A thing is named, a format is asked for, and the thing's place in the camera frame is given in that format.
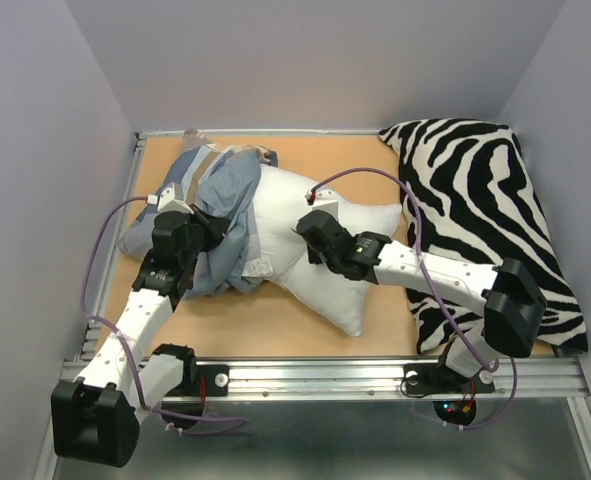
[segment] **zebra print pillow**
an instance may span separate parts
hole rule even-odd
[[[450,118],[399,123],[379,136],[399,155],[399,178],[418,199],[422,250],[475,263],[521,260],[548,300],[539,340],[588,351],[584,317],[551,247],[513,131]],[[403,193],[401,200],[412,244],[412,205]],[[448,342],[454,332],[433,297],[406,292],[419,331],[417,352]],[[481,320],[460,306],[447,306],[464,331]]]

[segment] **cable clip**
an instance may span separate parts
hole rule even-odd
[[[315,190],[309,190],[306,195],[304,195],[304,198],[306,199],[306,203],[310,206],[313,205],[313,203],[315,203],[315,197],[316,197],[316,192]]]

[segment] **wooden board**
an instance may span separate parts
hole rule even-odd
[[[218,143],[261,144],[275,150],[281,168],[322,180],[340,170],[371,166],[396,175],[397,158],[375,136],[211,137]],[[154,193],[177,158],[181,138],[147,141],[134,195]],[[348,200],[368,205],[399,203],[398,188],[384,177],[359,173],[333,182]],[[127,225],[143,207],[128,212]],[[405,242],[404,225],[395,234]],[[106,307],[108,319],[121,314],[139,263],[120,254]],[[104,329],[98,348],[106,338]],[[291,294],[265,282],[251,295],[228,291],[183,301],[151,345],[188,345],[205,357],[360,357],[415,355],[417,332],[404,290],[372,286],[366,296],[361,337],[345,335]],[[537,354],[550,354],[538,346]]]

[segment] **screw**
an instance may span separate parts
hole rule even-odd
[[[222,388],[228,385],[228,375],[225,373],[218,373],[215,375],[215,385]]]
[[[482,383],[490,385],[493,383],[493,374],[487,370],[482,370],[479,372],[479,379]]]

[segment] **enclosure wall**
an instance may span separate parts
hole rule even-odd
[[[591,0],[564,6],[502,119],[523,141],[555,250],[586,315],[590,352],[582,364],[591,389]]]
[[[63,1],[0,0],[0,479],[33,478],[131,128]]]
[[[138,130],[499,114],[563,0],[67,0]]]

